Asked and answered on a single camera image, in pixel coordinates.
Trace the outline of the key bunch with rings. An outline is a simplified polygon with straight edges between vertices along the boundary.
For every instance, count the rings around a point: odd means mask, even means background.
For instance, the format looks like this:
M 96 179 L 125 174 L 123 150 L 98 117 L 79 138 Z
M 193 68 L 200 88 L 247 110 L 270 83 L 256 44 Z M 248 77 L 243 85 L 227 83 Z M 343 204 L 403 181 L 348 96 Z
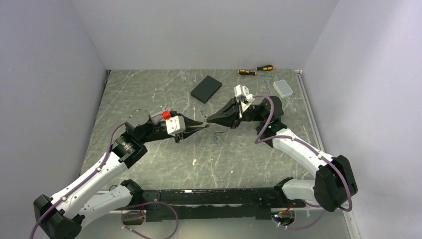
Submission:
M 204 111 L 200 111 L 200 114 L 203 120 L 206 122 L 206 127 L 211 130 L 211 139 L 214 144 L 224 144 L 223 138 L 221 136 L 225 134 L 224 131 L 217 129 L 216 126 L 207 122 L 208 115 Z

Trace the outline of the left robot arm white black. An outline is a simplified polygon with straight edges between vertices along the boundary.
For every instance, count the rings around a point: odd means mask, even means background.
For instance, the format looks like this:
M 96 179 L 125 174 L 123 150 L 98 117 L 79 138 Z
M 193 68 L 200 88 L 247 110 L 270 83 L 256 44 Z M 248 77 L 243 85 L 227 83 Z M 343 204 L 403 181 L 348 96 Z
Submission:
M 153 119 L 144 109 L 134 111 L 118 125 L 125 127 L 117 138 L 111 137 L 104 155 L 70 185 L 52 196 L 40 195 L 34 202 L 37 228 L 51 239 L 74 239 L 92 221 L 118 208 L 137 209 L 143 202 L 143 190 L 133 180 L 125 180 L 103 195 L 97 192 L 111 179 L 132 167 L 146 153 L 145 143 L 173 138 L 176 143 L 207 128 L 200 121 L 176 111 L 164 111 Z

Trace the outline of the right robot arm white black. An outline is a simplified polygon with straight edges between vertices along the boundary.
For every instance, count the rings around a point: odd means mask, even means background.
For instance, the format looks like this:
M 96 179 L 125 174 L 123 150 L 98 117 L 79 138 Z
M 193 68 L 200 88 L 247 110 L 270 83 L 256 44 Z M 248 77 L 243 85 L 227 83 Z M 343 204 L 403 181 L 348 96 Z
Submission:
M 339 155 L 334 157 L 319 150 L 298 137 L 280 120 L 283 114 L 281 100 L 276 96 L 253 95 L 252 99 L 263 98 L 256 105 L 232 98 L 206 122 L 229 128 L 237 128 L 241 122 L 258 121 L 255 144 L 265 143 L 277 149 L 302 165 L 314 180 L 287 179 L 281 189 L 274 193 L 277 205 L 285 207 L 293 200 L 316 202 L 328 212 L 341 209 L 350 212 L 352 196 L 358 189 L 349 160 Z

